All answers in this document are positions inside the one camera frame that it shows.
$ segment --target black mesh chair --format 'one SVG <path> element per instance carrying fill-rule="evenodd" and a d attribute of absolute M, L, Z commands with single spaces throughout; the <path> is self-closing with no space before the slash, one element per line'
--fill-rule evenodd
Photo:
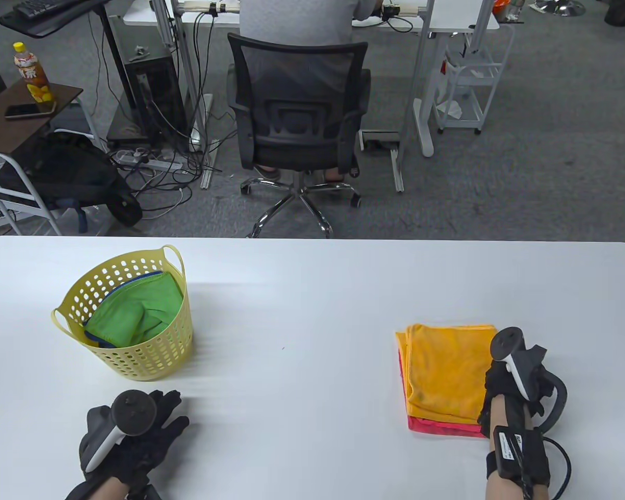
<path fill-rule="evenodd" d="M 305 185 L 305 173 L 338 167 L 342 174 L 358 175 L 354 147 L 361 117 L 368 110 L 370 71 L 362 69 L 368 44 L 291 47 L 234 33 L 227 36 L 234 54 L 227 102 L 236 113 L 241 165 L 294 174 L 291 185 L 260 177 L 241 184 L 244 195 L 254 185 L 288 193 L 264 212 L 248 237 L 257 238 L 271 217 L 298 198 L 331 238 L 331 224 L 308 195 L 351 191 L 355 208 L 361 197 L 343 182 Z"/>

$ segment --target gray shirt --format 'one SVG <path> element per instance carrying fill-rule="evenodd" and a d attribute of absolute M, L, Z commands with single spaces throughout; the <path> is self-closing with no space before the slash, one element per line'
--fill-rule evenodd
<path fill-rule="evenodd" d="M 352 41 L 352 18 L 366 19 L 375 0 L 243 0 L 241 35 L 283 45 Z"/>
<path fill-rule="evenodd" d="M 352 43 L 352 19 L 367 19 L 376 0 L 242 0 L 241 35 L 282 45 L 344 45 Z M 256 53 L 244 50 L 254 86 L 265 86 L 285 97 L 289 91 L 311 97 L 329 90 L 344 92 L 350 59 Z M 294 81 L 297 89 L 286 81 Z"/>

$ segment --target red towel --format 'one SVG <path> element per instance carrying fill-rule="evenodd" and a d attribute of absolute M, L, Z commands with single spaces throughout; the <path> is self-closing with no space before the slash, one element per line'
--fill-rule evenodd
<path fill-rule="evenodd" d="M 398 353 L 398 369 L 401 372 L 403 381 L 403 365 L 401 364 L 401 354 Z M 405 381 L 403 381 L 403 396 L 405 396 Z M 423 432 L 425 434 L 435 434 L 442 436 L 465 436 L 466 438 L 483 438 L 481 426 L 469 426 L 463 423 L 436 422 L 427 419 L 418 419 L 407 416 L 407 426 L 410 431 Z"/>

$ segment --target black glove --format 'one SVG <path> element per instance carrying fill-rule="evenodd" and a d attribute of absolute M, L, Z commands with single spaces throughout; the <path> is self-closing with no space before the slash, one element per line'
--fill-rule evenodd
<path fill-rule="evenodd" d="M 481 432 L 488 438 L 489 430 L 491 428 L 491 401 L 494 397 L 502 394 L 506 398 L 511 398 L 517 402 L 520 407 L 526 405 L 530 415 L 543 415 L 544 407 L 540 403 L 541 398 L 544 396 L 551 396 L 553 394 L 553 384 L 539 376 L 537 372 L 532 374 L 534 380 L 539 388 L 539 395 L 533 402 L 529 402 L 520 393 L 514 376 L 507 371 L 507 364 L 504 361 L 491 362 L 491 368 L 486 372 L 486 397 L 484 398 L 484 407 L 482 407 L 481 414 L 477 419 L 477 423 L 481 426 Z"/>
<path fill-rule="evenodd" d="M 109 477 L 116 477 L 128 485 L 130 491 L 140 491 L 148 485 L 148 473 L 162 464 L 169 447 L 190 424 L 188 417 L 178 417 L 163 427 L 174 408 L 181 404 L 181 393 L 170 391 L 162 394 L 162 391 L 150 393 L 157 405 L 153 426 L 140 436 L 125 436 L 120 445 L 111 448 L 97 469 L 89 474 L 84 473 L 86 481 L 96 482 L 98 476 L 103 479 L 102 482 Z M 100 407 L 98 410 L 107 411 L 109 408 Z M 87 438 L 88 434 L 81 440 L 79 456 L 87 446 Z"/>

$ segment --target green towel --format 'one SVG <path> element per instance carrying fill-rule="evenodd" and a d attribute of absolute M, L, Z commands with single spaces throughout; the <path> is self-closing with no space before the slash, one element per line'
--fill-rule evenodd
<path fill-rule="evenodd" d="M 162 333 L 182 302 L 170 273 L 138 277 L 106 296 L 86 323 L 86 334 L 115 347 L 140 344 Z"/>

